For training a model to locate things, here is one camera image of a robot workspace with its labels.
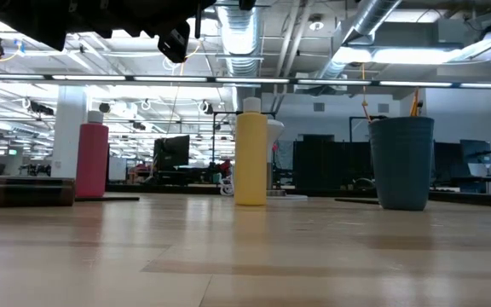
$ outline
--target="brown cylinder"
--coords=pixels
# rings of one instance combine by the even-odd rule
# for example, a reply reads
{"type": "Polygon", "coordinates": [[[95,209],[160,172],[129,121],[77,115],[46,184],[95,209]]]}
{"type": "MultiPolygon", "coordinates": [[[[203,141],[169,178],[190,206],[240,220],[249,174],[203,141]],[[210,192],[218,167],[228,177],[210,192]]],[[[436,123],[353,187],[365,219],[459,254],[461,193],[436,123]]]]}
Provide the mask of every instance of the brown cylinder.
{"type": "Polygon", "coordinates": [[[74,201],[73,179],[0,176],[0,208],[73,206],[74,201]]]}

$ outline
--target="yellow bottle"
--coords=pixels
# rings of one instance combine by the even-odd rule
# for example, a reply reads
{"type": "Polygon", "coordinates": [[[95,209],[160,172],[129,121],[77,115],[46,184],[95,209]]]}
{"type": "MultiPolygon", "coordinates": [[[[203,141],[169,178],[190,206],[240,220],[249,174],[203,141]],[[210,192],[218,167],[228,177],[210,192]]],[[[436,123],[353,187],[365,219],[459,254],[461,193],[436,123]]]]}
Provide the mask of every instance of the yellow bottle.
{"type": "Polygon", "coordinates": [[[244,112],[236,119],[236,164],[234,202],[243,206],[266,205],[266,116],[261,100],[245,98],[244,112]]]}

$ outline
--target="pencil cup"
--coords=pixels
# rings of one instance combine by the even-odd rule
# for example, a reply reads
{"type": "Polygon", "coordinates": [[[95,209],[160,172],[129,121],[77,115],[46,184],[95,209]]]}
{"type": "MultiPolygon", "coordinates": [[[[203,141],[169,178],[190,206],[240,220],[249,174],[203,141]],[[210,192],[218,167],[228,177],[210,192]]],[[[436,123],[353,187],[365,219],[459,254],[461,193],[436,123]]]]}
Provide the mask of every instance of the pencil cup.
{"type": "Polygon", "coordinates": [[[426,117],[402,117],[369,125],[376,190],[384,209],[425,209],[430,192],[434,123],[426,117]]]}

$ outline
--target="wooden table surface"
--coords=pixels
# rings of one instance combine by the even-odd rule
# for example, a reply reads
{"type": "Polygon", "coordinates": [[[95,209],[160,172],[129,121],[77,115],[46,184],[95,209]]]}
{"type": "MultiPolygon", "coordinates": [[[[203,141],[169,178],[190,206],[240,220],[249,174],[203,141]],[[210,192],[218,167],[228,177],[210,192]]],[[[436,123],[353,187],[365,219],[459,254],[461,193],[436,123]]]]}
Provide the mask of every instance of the wooden table surface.
{"type": "Polygon", "coordinates": [[[0,209],[0,306],[491,306],[491,207],[141,197],[0,209]]]}

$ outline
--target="red bottle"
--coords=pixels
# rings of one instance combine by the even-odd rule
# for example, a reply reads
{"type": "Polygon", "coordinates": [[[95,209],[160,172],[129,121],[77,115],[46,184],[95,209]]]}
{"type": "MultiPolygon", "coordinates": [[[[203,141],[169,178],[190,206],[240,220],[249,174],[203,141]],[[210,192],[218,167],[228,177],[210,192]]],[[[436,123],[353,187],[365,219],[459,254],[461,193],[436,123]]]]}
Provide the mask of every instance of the red bottle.
{"type": "Polygon", "coordinates": [[[77,197],[102,197],[106,190],[109,128],[103,113],[89,111],[87,124],[81,125],[78,141],[77,197]]]}

